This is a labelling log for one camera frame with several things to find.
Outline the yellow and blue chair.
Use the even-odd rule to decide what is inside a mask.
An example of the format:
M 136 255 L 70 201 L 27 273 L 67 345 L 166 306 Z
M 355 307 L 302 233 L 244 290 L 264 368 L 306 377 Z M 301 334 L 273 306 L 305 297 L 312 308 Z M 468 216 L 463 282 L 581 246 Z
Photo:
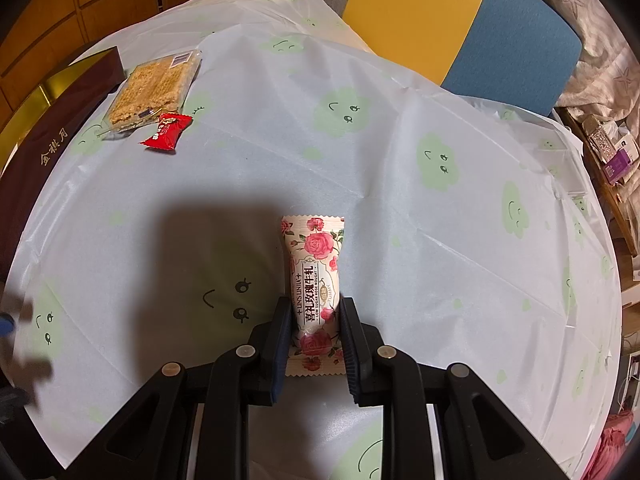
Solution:
M 542 116 L 582 50 L 544 0 L 347 0 L 343 18 L 377 55 L 452 93 Z

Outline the purple small box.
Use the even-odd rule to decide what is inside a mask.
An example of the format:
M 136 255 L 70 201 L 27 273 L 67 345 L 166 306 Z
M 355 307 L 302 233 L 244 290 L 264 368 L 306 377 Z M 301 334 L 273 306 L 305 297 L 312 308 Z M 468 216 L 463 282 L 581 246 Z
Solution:
M 625 177 L 631 168 L 631 160 L 624 148 L 618 150 L 615 155 L 603 166 L 605 179 L 609 184 L 615 184 Z

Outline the beige patterned bedsheet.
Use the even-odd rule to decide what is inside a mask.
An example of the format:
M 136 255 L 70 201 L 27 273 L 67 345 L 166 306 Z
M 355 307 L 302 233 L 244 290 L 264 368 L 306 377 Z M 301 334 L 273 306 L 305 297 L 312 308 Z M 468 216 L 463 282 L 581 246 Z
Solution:
M 639 62 L 600 0 L 544 0 L 582 42 L 570 81 L 556 101 L 576 118 L 622 120 L 639 133 Z

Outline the white tablecloth with green clouds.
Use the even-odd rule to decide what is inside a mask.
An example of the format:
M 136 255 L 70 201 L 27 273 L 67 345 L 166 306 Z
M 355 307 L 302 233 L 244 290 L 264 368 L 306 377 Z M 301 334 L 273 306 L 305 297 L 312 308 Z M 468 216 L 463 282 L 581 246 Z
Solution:
M 172 154 L 80 127 L 9 270 L 6 372 L 68 466 L 164 363 L 242 344 L 288 291 L 280 221 L 345 221 L 341 290 L 417 361 L 469 364 L 570 478 L 614 394 L 620 281 L 574 136 L 379 58 L 322 0 L 195 0 L 103 41 L 198 49 Z

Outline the clear packed rice cracker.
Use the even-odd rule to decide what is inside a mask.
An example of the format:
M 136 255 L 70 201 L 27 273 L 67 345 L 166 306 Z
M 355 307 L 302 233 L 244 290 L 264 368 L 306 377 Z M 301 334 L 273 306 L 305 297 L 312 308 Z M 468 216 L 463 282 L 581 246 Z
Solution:
M 157 122 L 163 113 L 180 112 L 201 60 L 195 49 L 138 65 L 108 108 L 103 130 L 127 132 Z

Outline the red patterned candy packet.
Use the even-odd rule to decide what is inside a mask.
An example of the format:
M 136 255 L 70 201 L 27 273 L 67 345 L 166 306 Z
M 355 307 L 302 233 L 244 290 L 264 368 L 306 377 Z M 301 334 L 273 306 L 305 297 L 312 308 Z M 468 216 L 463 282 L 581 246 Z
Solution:
M 154 151 L 173 152 L 181 133 L 190 127 L 192 122 L 193 117 L 189 115 L 163 113 L 154 134 L 142 141 L 141 145 Z

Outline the pink rose candy packet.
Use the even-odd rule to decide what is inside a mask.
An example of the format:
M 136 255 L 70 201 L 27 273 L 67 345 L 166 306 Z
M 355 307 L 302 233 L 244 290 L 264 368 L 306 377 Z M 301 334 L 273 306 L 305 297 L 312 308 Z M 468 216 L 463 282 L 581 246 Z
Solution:
M 345 373 L 338 336 L 341 301 L 338 260 L 344 229 L 342 217 L 299 214 L 281 219 L 296 319 L 285 370 L 288 377 Z

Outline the dark brown gift box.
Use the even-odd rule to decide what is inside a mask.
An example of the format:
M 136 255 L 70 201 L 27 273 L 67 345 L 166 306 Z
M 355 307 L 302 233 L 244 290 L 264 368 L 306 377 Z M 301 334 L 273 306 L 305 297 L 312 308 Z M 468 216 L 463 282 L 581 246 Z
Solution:
M 79 76 L 27 133 L 1 177 L 1 279 L 6 280 L 18 242 L 55 164 L 80 127 L 124 80 L 118 50 L 79 62 Z

